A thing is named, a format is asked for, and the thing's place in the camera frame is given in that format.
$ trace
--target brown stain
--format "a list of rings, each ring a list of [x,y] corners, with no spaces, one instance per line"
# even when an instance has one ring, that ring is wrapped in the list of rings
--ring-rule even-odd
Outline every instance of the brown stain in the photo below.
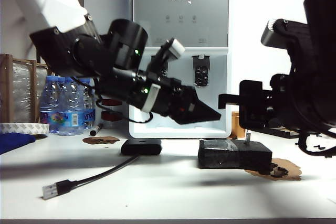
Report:
[[[83,142],[87,144],[114,144],[117,141],[120,140],[114,136],[94,136],[83,139]]]
[[[255,172],[254,170],[245,170],[245,171],[254,176],[270,179],[273,181],[278,181],[278,180],[299,181],[301,180],[302,172],[300,170],[300,167],[292,163],[291,161],[286,160],[286,159],[281,159],[281,158],[272,158],[272,163],[277,164],[278,167],[285,168],[288,171],[288,174],[282,177],[272,177],[271,175],[262,175],[258,172]]]

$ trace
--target red object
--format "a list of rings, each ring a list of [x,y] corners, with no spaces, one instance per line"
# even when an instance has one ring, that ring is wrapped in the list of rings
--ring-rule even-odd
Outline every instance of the red object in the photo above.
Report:
[[[120,106],[121,104],[122,102],[119,100],[114,100],[114,99],[101,100],[101,105],[104,105],[104,106]]]
[[[116,122],[116,121],[120,121],[122,119],[122,117],[120,115],[112,114],[107,110],[103,110],[101,112],[101,118],[103,120],[110,121],[110,122]]]

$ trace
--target usb cable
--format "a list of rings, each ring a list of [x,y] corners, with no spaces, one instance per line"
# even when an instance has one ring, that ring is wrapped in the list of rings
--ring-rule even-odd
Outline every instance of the usb cable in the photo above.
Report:
[[[75,181],[70,181],[68,179],[63,180],[63,181],[59,181],[56,182],[52,185],[49,186],[44,186],[42,188],[43,191],[43,199],[47,200],[47,199],[51,199],[54,198],[56,196],[62,195],[62,194],[67,194],[68,192],[70,192],[71,190],[86,185],[88,183],[91,183],[97,179],[103,178],[107,175],[110,175],[118,170],[120,170],[121,168],[124,168],[125,166],[127,166],[128,164],[130,164],[132,161],[136,160],[139,157],[139,155],[135,155],[132,156],[131,158],[129,158],[128,160],[126,160],[125,162],[115,166],[112,169],[107,170],[106,172],[103,172],[101,174],[98,175],[94,175],[92,177],[89,178],[85,178],[82,180],[75,180]]]

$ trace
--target bottle label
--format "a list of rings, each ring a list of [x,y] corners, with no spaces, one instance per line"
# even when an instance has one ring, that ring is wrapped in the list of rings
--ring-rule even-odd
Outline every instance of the bottle label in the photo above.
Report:
[[[84,110],[84,121],[93,122],[96,120],[96,109],[85,109]]]
[[[57,125],[62,123],[62,116],[55,111],[40,112],[40,121],[49,125]]]
[[[75,127],[84,125],[84,113],[83,112],[61,112],[61,126]]]

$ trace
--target white table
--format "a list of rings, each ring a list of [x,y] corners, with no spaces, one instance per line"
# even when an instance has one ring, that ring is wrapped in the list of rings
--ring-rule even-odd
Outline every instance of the white table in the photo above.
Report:
[[[301,181],[199,169],[198,140],[163,140],[159,156],[140,157],[112,175],[44,201],[42,186],[96,175],[127,159],[120,155],[125,132],[101,130],[97,136],[106,135],[122,141],[89,145],[82,141],[88,132],[50,135],[1,155],[1,223],[336,222],[336,159],[311,157],[295,146],[296,140],[255,132],[251,141],[264,143],[273,158],[301,167]]]

